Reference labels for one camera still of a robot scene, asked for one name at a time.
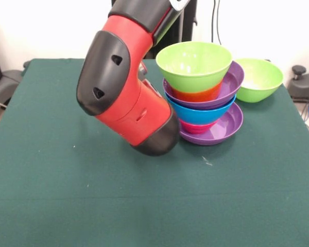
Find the purple bowl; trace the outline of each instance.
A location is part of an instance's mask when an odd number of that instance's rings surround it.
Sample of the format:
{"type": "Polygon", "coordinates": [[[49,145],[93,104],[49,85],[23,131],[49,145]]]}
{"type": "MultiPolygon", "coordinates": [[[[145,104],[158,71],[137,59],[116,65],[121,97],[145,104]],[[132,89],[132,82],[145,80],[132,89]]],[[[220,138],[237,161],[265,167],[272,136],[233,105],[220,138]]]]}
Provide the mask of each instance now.
{"type": "Polygon", "coordinates": [[[239,90],[239,88],[242,86],[243,80],[243,68],[238,63],[232,61],[228,72],[223,78],[221,92],[215,100],[206,102],[183,101],[175,98],[172,95],[171,87],[165,79],[163,81],[163,86],[167,97],[169,97],[175,103],[195,110],[210,110],[221,107],[222,105],[226,104],[230,99],[232,99],[239,90]]]}
{"type": "Polygon", "coordinates": [[[243,112],[234,103],[228,111],[209,130],[201,134],[190,134],[181,128],[180,135],[183,139],[193,144],[211,146],[224,142],[234,135],[243,124],[243,112]]]}

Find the blue bowl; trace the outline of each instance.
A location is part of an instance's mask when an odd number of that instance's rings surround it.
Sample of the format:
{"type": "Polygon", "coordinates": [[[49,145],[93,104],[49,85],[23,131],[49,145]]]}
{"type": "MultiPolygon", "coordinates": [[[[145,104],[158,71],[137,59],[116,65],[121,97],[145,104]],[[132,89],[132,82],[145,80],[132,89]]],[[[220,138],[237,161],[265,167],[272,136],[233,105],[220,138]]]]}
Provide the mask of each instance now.
{"type": "Polygon", "coordinates": [[[206,125],[222,117],[224,113],[234,103],[236,95],[234,95],[233,98],[222,107],[211,110],[193,110],[187,107],[183,107],[179,104],[176,104],[167,96],[166,99],[168,100],[170,105],[174,108],[177,116],[184,122],[188,122],[194,125],[206,125]]]}

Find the stacked bowls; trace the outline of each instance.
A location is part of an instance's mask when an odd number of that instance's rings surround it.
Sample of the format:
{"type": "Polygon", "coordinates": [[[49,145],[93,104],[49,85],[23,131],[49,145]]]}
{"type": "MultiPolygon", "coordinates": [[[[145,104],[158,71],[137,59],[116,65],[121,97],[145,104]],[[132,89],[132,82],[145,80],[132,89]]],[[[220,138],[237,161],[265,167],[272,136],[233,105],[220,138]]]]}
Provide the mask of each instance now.
{"type": "Polygon", "coordinates": [[[183,138],[212,145],[240,128],[243,114],[235,99],[244,71],[226,48],[207,42],[182,42],[161,50],[156,62],[183,138]]]}

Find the gripper vent hole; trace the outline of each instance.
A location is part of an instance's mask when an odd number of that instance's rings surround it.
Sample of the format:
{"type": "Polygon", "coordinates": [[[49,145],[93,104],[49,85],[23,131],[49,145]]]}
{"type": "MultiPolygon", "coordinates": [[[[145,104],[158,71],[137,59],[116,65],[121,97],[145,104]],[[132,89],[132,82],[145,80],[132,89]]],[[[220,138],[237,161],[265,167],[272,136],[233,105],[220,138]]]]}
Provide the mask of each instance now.
{"type": "Polygon", "coordinates": [[[105,95],[105,93],[101,89],[98,89],[97,87],[93,88],[93,92],[97,99],[100,99],[105,95]]]}
{"type": "Polygon", "coordinates": [[[112,61],[116,64],[116,65],[120,65],[123,61],[123,58],[117,55],[112,55],[111,57],[112,61]]]}

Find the orange bowl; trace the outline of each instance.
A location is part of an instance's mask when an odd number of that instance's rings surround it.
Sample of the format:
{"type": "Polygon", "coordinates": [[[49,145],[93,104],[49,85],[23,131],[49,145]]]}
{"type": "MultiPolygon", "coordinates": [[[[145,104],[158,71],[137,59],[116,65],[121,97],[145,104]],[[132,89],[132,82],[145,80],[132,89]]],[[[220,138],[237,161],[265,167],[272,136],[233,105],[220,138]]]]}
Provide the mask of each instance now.
{"type": "Polygon", "coordinates": [[[221,91],[222,82],[216,85],[215,87],[212,87],[211,89],[208,89],[206,91],[198,92],[198,93],[185,93],[178,91],[171,87],[171,93],[172,95],[180,100],[187,101],[187,102],[206,102],[214,100],[218,97],[221,91]]]}

